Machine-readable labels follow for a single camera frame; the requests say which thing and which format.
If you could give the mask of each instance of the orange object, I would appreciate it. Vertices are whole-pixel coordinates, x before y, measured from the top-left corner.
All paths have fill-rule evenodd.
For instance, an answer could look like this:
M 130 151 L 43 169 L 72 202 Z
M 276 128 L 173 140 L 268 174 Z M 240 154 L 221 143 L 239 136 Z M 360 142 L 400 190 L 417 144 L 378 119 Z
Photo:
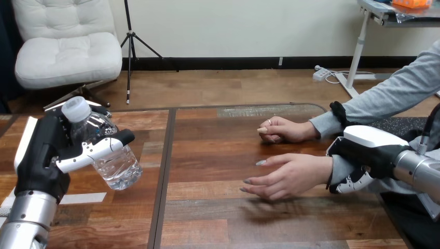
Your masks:
M 432 0 L 393 0 L 394 4 L 408 8 L 427 8 L 432 4 Z

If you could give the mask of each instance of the wooden floor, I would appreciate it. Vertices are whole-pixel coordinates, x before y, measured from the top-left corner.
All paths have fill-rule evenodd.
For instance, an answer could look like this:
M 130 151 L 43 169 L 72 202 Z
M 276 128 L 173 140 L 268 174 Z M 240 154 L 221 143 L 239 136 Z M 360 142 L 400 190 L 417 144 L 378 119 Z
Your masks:
M 393 72 L 393 69 L 370 70 Z M 118 80 L 94 90 L 111 102 L 111 110 L 140 108 L 239 105 L 263 103 L 314 103 L 328 109 L 333 101 L 350 100 L 341 85 L 314 82 L 314 70 L 242 70 L 242 71 L 134 71 L 131 78 L 131 102 L 126 104 L 127 72 Z M 379 81 L 356 81 L 363 92 Z M 16 113 L 41 112 L 42 107 L 63 96 L 70 89 L 47 89 L 33 92 L 11 102 Z M 425 117 L 439 103 L 431 97 L 399 116 Z

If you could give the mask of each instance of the baseboard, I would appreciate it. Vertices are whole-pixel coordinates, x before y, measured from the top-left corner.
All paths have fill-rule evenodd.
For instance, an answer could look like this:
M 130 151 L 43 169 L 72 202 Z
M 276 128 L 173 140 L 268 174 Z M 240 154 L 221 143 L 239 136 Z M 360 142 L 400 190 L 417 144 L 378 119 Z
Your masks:
M 315 65 L 325 68 L 349 68 L 353 57 L 279 57 L 255 58 L 138 58 L 132 64 L 133 70 L 173 70 L 172 63 L 179 70 L 255 70 L 255 69 L 311 69 Z M 416 56 L 364 56 L 359 68 L 400 68 L 408 65 Z M 128 58 L 122 60 L 122 70 L 128 70 Z

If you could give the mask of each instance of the black wrist strap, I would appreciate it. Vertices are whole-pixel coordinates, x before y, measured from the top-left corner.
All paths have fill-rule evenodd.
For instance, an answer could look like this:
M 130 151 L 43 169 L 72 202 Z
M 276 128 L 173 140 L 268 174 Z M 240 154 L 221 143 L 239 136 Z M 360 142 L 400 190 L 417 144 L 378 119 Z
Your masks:
M 345 108 L 341 103 L 335 101 L 330 104 L 330 108 L 332 109 L 333 115 L 338 119 L 341 123 L 341 126 L 345 129 L 347 126 L 357 126 L 360 125 L 358 122 L 350 122 L 347 120 L 347 114 Z

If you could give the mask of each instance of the robotic hand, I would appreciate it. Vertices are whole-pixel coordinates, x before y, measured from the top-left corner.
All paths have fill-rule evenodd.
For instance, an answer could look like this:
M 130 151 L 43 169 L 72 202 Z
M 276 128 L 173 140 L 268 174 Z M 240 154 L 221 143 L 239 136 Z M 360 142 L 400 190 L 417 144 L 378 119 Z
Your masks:
M 92 102 L 89 105 L 94 112 L 111 115 L 104 107 Z M 0 234 L 1 249 L 46 248 L 57 205 L 70 184 L 68 173 L 134 140 L 130 130 L 122 130 L 90 144 L 72 144 L 70 123 L 61 106 L 46 110 L 43 118 L 30 117 L 27 121 L 14 163 L 16 199 Z
M 429 138 L 428 119 L 422 140 L 414 151 L 407 141 L 368 126 L 349 126 L 336 138 L 327 155 L 340 155 L 354 165 L 354 172 L 338 184 L 332 193 L 360 190 L 376 178 L 390 177 L 411 185 L 433 220 L 440 217 L 440 161 L 424 156 Z

